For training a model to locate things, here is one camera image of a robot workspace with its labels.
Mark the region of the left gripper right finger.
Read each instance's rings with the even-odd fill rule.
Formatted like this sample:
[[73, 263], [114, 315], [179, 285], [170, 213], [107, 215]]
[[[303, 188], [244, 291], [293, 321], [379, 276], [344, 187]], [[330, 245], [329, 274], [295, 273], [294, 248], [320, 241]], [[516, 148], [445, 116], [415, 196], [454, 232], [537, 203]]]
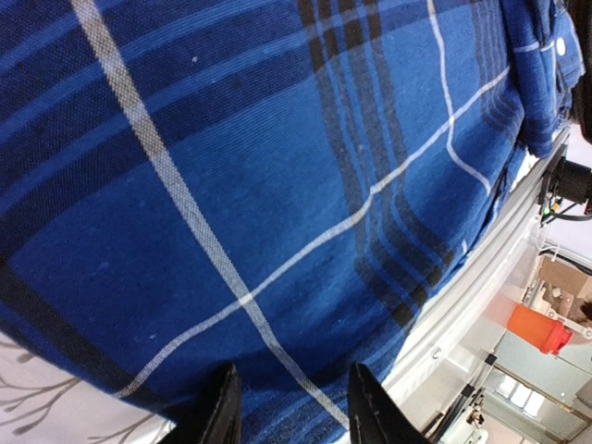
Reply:
[[350, 441], [356, 444], [426, 444], [365, 364], [353, 363], [348, 385]]

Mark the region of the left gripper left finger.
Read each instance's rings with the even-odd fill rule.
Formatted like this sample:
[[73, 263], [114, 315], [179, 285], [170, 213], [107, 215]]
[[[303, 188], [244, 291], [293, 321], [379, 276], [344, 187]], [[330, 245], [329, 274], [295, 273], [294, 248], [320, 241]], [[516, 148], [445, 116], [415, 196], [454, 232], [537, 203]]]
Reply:
[[241, 376], [235, 364], [216, 369], [203, 392], [160, 443], [241, 442]]

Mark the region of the blue plaid long sleeve shirt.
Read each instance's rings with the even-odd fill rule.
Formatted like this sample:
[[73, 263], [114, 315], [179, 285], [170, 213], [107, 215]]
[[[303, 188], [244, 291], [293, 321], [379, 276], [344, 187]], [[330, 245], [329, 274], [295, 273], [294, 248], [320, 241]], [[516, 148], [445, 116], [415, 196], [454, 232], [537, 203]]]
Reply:
[[583, 73], [565, 1], [5, 1], [1, 335], [177, 423], [332, 443]]

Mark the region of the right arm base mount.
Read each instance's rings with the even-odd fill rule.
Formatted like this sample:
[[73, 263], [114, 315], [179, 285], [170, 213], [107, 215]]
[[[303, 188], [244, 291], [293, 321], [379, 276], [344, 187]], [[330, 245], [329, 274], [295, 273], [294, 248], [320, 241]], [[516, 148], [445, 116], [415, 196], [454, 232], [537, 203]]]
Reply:
[[591, 219], [591, 168], [555, 159], [543, 176], [538, 197], [541, 225], [555, 220], [586, 222]]

